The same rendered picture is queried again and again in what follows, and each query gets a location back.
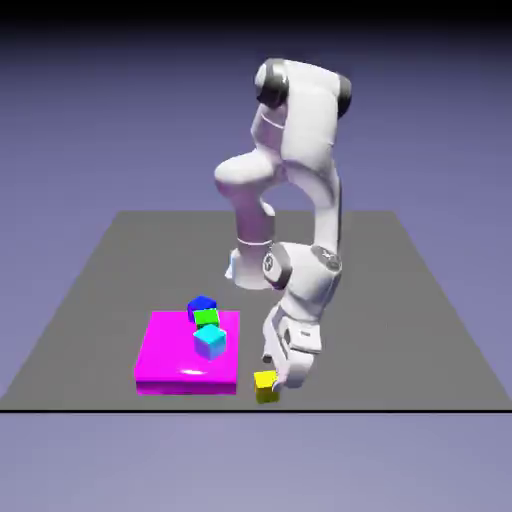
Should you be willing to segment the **small blue cube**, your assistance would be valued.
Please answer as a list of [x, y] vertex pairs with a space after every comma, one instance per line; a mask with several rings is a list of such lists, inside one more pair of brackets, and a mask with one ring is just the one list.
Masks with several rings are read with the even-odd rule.
[[194, 322], [194, 313], [199, 310], [216, 309], [217, 302], [215, 299], [199, 295], [190, 300], [187, 304], [187, 315], [190, 322]]

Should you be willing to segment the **small yellow cube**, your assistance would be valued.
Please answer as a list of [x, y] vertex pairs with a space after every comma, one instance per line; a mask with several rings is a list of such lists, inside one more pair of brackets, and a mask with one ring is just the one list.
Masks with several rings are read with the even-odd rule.
[[258, 371], [253, 374], [255, 398], [258, 404], [273, 403], [280, 399], [280, 393], [273, 389], [277, 380], [274, 370]]

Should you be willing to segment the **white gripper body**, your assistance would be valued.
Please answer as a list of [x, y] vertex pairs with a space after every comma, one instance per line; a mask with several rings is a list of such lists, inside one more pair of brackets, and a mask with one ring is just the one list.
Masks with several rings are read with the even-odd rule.
[[287, 373], [283, 387], [300, 388], [315, 359], [315, 324], [295, 320], [276, 305], [263, 323], [263, 336], [263, 354], [271, 355], [276, 373]]

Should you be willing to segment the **small green cube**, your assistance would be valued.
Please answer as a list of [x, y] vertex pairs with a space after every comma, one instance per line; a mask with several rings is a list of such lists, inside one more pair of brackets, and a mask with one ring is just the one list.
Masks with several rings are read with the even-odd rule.
[[216, 308], [197, 309], [193, 312], [193, 318], [197, 329], [208, 325], [215, 327], [220, 325], [219, 313]]

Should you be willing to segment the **small cyan cube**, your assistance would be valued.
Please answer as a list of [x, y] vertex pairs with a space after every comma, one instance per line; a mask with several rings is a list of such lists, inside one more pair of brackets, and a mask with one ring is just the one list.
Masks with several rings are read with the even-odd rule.
[[194, 348], [204, 359], [212, 361], [226, 350], [227, 333], [217, 325], [209, 324], [194, 333]]

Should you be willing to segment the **large magenta box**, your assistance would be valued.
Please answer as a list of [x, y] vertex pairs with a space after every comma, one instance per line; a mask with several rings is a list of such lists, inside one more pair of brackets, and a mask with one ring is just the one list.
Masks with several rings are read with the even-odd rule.
[[219, 313], [226, 350], [209, 361], [194, 348], [198, 330], [185, 311], [151, 314], [134, 367], [140, 395], [234, 395], [238, 380], [240, 314]]

